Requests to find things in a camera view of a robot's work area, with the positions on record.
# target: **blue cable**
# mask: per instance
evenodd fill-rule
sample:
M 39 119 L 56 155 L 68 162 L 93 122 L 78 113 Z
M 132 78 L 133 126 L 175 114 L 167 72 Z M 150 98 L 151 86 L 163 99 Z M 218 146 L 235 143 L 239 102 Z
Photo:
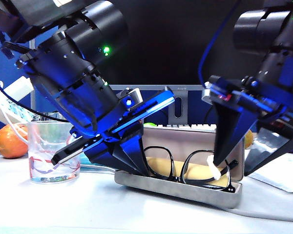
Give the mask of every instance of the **blue cable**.
M 233 5 L 232 9 L 229 11 L 229 13 L 225 17 L 225 19 L 223 20 L 221 25 L 219 26 L 219 28 L 215 32 L 214 36 L 212 37 L 212 39 L 208 43 L 208 45 L 205 48 L 205 51 L 204 51 L 204 53 L 203 53 L 203 55 L 201 57 L 201 60 L 200 60 L 200 63 L 199 63 L 199 68 L 198 68 L 198 75 L 199 75 L 200 82 L 201 82 L 201 84 L 203 85 L 204 88 L 206 88 L 206 86 L 204 84 L 204 78 L 203 78 L 203 75 L 202 75 L 202 69 L 203 69 L 204 62 L 205 62 L 205 60 L 206 60 L 206 58 L 207 58 L 212 46 L 214 45 L 215 41 L 217 40 L 219 34 L 221 33 L 221 31 L 226 26 L 227 22 L 229 21 L 229 19 L 231 18 L 231 16 L 235 12 L 236 8 L 239 6 L 240 2 L 241 2 L 241 0 L 237 0 L 235 2 L 235 4 Z

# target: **black background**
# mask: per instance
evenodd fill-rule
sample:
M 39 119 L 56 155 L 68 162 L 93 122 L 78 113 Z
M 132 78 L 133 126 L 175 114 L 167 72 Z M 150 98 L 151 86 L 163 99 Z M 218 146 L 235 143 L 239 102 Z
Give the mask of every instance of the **black background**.
M 110 0 L 123 13 L 129 42 L 99 70 L 110 84 L 199 84 L 197 67 L 234 0 Z M 203 75 L 254 75 L 261 57 L 235 50 L 233 27 L 239 16 L 262 8 L 243 0 L 207 57 Z

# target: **table surface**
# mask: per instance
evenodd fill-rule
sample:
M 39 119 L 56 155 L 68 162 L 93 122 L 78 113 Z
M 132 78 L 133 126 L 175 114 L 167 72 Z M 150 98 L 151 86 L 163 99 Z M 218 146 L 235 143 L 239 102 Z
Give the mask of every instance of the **table surface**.
M 293 194 L 242 180 L 241 205 L 293 215 Z M 0 157 L 0 233 L 292 233 L 293 222 L 250 218 L 212 206 L 128 188 L 114 175 L 81 173 L 35 184 L 28 159 Z

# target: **white tape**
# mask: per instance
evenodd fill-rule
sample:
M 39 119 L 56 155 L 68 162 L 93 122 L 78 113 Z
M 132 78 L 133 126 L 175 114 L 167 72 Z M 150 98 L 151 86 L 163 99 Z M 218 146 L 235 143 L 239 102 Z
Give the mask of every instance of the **white tape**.
M 213 177 L 216 180 L 219 180 L 220 177 L 221 177 L 221 173 L 218 170 L 218 168 L 215 166 L 215 164 L 213 163 L 213 161 L 214 161 L 214 155 L 210 155 L 206 159 L 206 162 L 207 162 L 207 164 L 209 166 L 210 172 L 212 173 Z
M 63 6 L 72 0 L 53 0 L 57 7 Z

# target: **black eyeglass frame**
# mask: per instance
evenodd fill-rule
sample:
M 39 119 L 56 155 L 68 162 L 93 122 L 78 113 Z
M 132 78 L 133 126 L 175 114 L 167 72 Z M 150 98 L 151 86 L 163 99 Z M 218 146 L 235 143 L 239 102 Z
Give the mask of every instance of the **black eyeglass frame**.
M 221 191 L 224 191 L 224 192 L 235 193 L 235 187 L 233 187 L 232 184 L 231 184 L 230 174 L 229 174 L 229 184 L 228 184 L 227 187 L 221 187 L 221 186 L 217 186 L 217 185 L 207 184 L 209 182 L 214 181 L 215 180 L 214 177 L 211 177 L 211 178 L 208 178 L 208 179 L 185 179 L 184 178 L 184 175 L 188 170 L 189 161 L 195 154 L 197 154 L 197 153 L 214 153 L 213 150 L 196 150 L 196 151 L 192 152 L 186 158 L 186 160 L 185 160 L 185 162 L 183 164 L 183 167 L 181 169 L 180 176 L 174 176 L 175 165 L 174 165 L 174 159 L 173 159 L 173 156 L 172 156 L 172 153 L 170 152 L 170 150 L 168 148 L 166 148 L 166 147 L 163 147 L 163 146 L 148 146 L 148 147 L 144 148 L 144 152 L 149 150 L 149 149 L 163 149 L 163 150 L 168 152 L 169 158 L 170 158 L 170 173 L 169 173 L 169 176 L 161 175 L 161 174 L 157 173 L 156 171 L 154 171 L 149 166 L 149 164 L 147 165 L 149 170 L 150 170 L 150 172 L 155 175 L 155 178 L 163 179 L 163 180 L 167 180 L 167 181 L 180 182 L 180 183 L 183 183 L 183 184 L 189 184 L 189 185 L 194 185 L 194 186 L 199 186 L 199 187 L 204 187 L 204 188 L 209 188 L 209 189 L 214 189 L 214 190 L 221 190 Z M 225 160 L 225 163 L 226 163 L 227 166 L 220 171 L 221 176 L 223 176 L 227 172 L 230 173 L 230 170 L 238 165 L 238 161 L 236 161 L 236 160 L 233 160 L 231 163 L 228 163 L 228 161 Z

